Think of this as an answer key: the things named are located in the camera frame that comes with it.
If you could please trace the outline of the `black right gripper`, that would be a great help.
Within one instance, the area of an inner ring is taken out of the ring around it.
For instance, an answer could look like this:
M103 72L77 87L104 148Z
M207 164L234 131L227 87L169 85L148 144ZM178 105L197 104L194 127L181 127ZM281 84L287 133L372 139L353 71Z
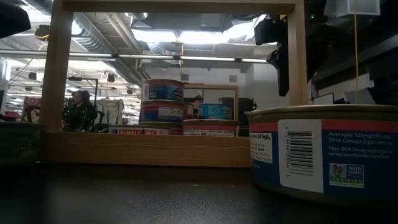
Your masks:
M270 44L288 45L287 16L268 15L254 28L256 45ZM285 96L289 91L289 60L286 52L274 50L267 56L267 63L277 71L279 96Z

